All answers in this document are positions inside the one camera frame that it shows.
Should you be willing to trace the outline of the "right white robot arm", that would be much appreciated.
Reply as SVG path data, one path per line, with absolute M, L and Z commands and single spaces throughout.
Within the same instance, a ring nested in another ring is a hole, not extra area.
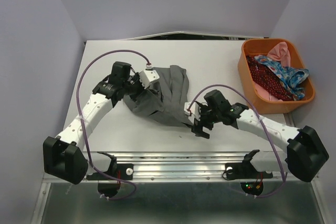
M 317 132 L 309 126 L 299 129 L 257 115 L 241 103 L 230 104 L 218 90 L 207 93 L 204 99 L 204 104 L 192 101 L 184 105 L 196 136 L 209 138 L 204 129 L 212 130 L 214 124 L 222 123 L 263 138 L 274 149 L 280 148 L 279 152 L 252 150 L 241 162 L 226 164 L 226 180 L 253 179 L 258 175 L 271 178 L 272 172 L 281 172 L 310 182 L 329 159 Z

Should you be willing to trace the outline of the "grey skirt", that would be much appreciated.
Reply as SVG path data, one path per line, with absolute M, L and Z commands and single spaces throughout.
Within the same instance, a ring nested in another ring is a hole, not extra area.
M 184 113 L 187 102 L 189 79 L 186 69 L 171 65 L 155 68 L 158 82 L 152 84 L 135 99 L 124 96 L 123 102 L 136 116 L 156 121 L 166 126 L 192 127 Z

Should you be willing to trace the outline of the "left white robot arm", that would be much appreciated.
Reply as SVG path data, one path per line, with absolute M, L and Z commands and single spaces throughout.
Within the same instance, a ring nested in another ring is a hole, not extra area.
M 110 179 L 116 175 L 117 166 L 104 161 L 99 168 L 93 162 L 88 143 L 100 121 L 124 96 L 132 98 L 140 95 L 158 77 L 148 66 L 141 72 L 131 74 L 132 66 L 125 62 L 115 62 L 111 73 L 93 89 L 85 106 L 77 101 L 78 115 L 55 137 L 47 137 L 43 142 L 44 171 L 74 185 L 94 172 Z

